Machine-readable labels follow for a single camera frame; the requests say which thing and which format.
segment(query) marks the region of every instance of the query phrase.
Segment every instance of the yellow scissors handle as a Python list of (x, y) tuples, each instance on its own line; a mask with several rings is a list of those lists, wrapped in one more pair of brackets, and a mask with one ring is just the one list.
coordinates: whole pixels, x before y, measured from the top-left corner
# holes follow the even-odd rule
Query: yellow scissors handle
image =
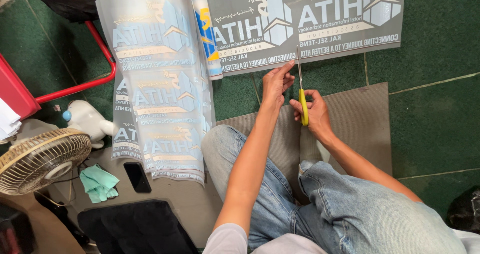
[(303, 109), (303, 115), (301, 115), (301, 123), (304, 126), (308, 126), (308, 109), (307, 109), (307, 102), (305, 101), (305, 93), (303, 92), (303, 88), (300, 88), (298, 92), (298, 101), (301, 104)]

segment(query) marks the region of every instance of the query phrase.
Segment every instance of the scissor blade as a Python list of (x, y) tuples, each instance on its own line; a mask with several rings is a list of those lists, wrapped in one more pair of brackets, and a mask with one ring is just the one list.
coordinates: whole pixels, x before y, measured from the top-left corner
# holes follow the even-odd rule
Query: scissor blade
[(300, 52), (299, 46), (297, 45), (297, 58), (298, 58), (298, 77), (300, 79), (300, 89), (303, 88), (302, 86), (302, 68), (300, 67)]

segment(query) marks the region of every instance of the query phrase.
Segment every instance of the hand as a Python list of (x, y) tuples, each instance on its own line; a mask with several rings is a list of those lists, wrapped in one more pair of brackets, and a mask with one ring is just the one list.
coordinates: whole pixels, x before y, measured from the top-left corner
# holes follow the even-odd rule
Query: hand
[(275, 68), (263, 77), (263, 98), (261, 106), (280, 109), (285, 101), (282, 95), (291, 85), (293, 85), (294, 76), (290, 75), (289, 70), (293, 67), (295, 61), (290, 60), (281, 68)]
[[(313, 98), (313, 102), (307, 102), (308, 128), (315, 138), (324, 144), (335, 136), (330, 125), (327, 104), (320, 96), (320, 93), (314, 89), (305, 90), (304, 93), (305, 96)], [(290, 105), (295, 109), (293, 113), (295, 120), (299, 121), (300, 116), (303, 114), (302, 105), (294, 99), (290, 100)]]

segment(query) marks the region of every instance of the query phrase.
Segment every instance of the knee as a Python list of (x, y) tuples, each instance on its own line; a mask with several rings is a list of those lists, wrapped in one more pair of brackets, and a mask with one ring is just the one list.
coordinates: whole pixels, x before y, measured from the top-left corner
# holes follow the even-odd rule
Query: knee
[(218, 125), (205, 134), (201, 141), (201, 150), (204, 154), (218, 151), (221, 147), (231, 145), (239, 135), (241, 134), (229, 125)]

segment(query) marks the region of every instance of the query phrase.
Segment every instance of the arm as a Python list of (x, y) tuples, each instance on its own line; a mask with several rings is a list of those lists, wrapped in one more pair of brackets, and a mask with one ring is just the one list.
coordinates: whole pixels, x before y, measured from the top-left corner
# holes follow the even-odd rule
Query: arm
[(294, 77), (288, 73), (292, 66), (293, 60), (263, 77), (263, 101), (255, 125), (233, 164), (225, 201), (213, 230), (225, 223), (235, 223), (247, 236), (249, 234), (250, 217), (264, 177), (268, 147), (285, 100), (282, 93), (293, 84)]
[[(313, 98), (313, 102), (307, 103), (309, 117), (308, 127), (310, 131), (328, 152), (332, 154), (348, 175), (379, 183), (395, 192), (403, 193), (414, 202), (422, 202), (422, 200), (405, 185), (375, 167), (367, 159), (335, 136), (330, 126), (327, 104), (318, 91), (305, 90), (305, 95), (310, 95)], [(300, 114), (303, 113), (302, 106), (294, 99), (290, 100), (290, 104), (295, 109), (294, 116), (295, 120), (298, 121)]]

